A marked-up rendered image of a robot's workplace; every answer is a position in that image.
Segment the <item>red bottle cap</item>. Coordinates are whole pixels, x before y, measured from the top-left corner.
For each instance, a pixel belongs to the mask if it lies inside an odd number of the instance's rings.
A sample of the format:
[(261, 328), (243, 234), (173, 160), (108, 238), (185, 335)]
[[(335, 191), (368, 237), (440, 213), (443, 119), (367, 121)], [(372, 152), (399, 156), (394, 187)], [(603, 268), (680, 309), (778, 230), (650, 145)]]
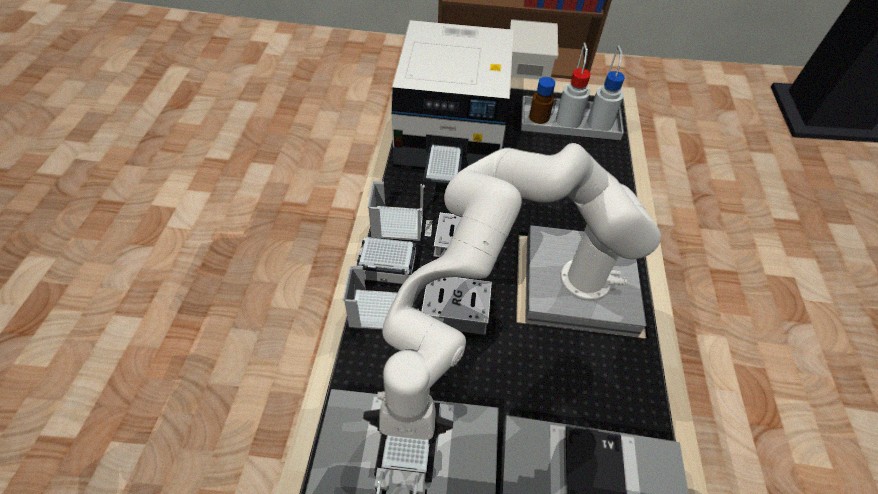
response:
[(573, 75), (571, 78), (571, 82), (576, 86), (586, 86), (589, 82), (590, 72), (584, 69), (583, 74), (581, 74), (582, 68), (575, 69), (573, 71)]

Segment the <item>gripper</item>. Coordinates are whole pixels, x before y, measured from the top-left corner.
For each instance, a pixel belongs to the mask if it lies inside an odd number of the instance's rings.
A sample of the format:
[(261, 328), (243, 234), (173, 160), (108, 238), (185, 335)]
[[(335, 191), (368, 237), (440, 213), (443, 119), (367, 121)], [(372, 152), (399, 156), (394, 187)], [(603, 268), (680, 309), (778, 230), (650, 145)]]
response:
[(372, 426), (377, 427), (377, 431), (380, 429), (383, 440), (387, 439), (387, 435), (422, 440), (429, 439), (428, 444), (432, 445), (432, 439), (436, 440), (438, 434), (444, 434), (446, 431), (453, 429), (453, 421), (436, 415), (435, 404), (431, 395), (429, 395), (429, 406), (425, 415), (412, 423), (402, 423), (395, 420), (389, 414), (384, 403), (382, 401), (380, 409), (364, 411), (363, 415), (363, 419), (370, 422), (369, 424)]

